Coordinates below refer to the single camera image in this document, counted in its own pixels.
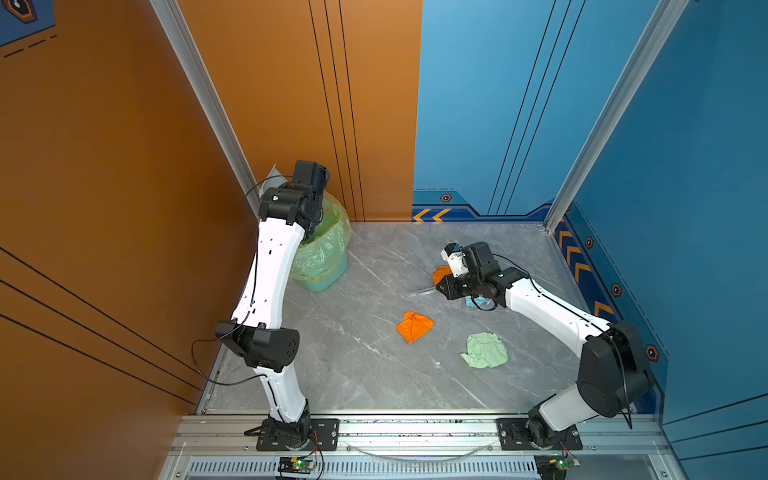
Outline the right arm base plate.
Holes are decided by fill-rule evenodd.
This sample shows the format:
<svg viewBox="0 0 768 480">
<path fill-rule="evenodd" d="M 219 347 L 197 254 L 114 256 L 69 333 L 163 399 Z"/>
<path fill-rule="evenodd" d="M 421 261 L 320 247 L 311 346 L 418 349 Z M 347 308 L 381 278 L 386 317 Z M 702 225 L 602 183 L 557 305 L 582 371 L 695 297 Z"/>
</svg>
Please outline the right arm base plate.
<svg viewBox="0 0 768 480">
<path fill-rule="evenodd" d="M 581 436 L 575 425 L 555 432 L 545 423 L 530 418 L 499 418 L 495 421 L 501 448 L 512 450 L 583 449 Z"/>
</svg>

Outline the teal dustpan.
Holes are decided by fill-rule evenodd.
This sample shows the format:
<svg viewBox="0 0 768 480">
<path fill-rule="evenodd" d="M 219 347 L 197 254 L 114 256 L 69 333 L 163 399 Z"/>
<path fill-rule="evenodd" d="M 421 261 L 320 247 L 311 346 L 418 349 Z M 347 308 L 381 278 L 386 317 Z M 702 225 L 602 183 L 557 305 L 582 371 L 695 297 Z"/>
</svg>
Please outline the teal dustpan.
<svg viewBox="0 0 768 480">
<path fill-rule="evenodd" d="M 258 187 L 259 198 L 262 199 L 268 189 L 278 188 L 291 179 L 291 174 L 285 175 L 281 173 L 277 166 L 274 165 L 268 173 L 267 177 L 260 183 L 260 186 Z"/>
</svg>

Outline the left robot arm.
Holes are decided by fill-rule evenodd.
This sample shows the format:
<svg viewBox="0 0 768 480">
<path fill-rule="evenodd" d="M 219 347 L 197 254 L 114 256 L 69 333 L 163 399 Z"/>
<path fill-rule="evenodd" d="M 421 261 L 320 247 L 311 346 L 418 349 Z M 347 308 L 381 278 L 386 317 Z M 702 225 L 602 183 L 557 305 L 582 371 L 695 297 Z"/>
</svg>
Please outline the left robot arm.
<svg viewBox="0 0 768 480">
<path fill-rule="evenodd" d="M 266 445 L 289 450 L 310 441 L 310 411 L 294 366 L 300 333 L 282 325 L 284 296 L 298 248 L 323 218 L 329 179 L 324 166 L 299 160 L 289 181 L 264 192 L 250 277 L 232 320 L 216 326 L 216 339 L 253 370 L 269 402 L 255 433 Z"/>
</svg>

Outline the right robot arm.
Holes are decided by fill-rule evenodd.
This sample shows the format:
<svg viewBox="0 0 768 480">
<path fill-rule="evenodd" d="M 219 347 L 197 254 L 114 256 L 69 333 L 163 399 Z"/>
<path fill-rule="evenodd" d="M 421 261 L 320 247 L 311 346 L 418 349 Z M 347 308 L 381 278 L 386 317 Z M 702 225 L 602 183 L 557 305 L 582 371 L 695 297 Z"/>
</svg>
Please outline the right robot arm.
<svg viewBox="0 0 768 480">
<path fill-rule="evenodd" d="M 574 384 L 528 412 L 524 431 L 537 448 L 559 444 L 563 433 L 582 421 L 628 414 L 630 405 L 654 388 L 642 338 L 631 323 L 611 323 L 582 311 L 520 269 L 510 267 L 487 277 L 448 273 L 436 290 L 449 300 L 490 299 L 547 330 L 579 359 Z"/>
</svg>

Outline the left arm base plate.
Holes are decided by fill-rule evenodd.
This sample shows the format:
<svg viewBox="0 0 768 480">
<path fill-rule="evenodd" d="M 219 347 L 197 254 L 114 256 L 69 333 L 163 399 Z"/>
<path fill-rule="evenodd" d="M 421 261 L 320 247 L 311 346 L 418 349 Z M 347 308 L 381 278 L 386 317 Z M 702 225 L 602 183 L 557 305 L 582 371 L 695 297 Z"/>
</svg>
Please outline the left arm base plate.
<svg viewBox="0 0 768 480">
<path fill-rule="evenodd" d="M 336 451 L 339 425 L 336 418 L 308 418 L 290 424 L 267 418 L 260 426 L 256 449 L 263 452 L 310 451 L 317 447 L 323 453 Z"/>
</svg>

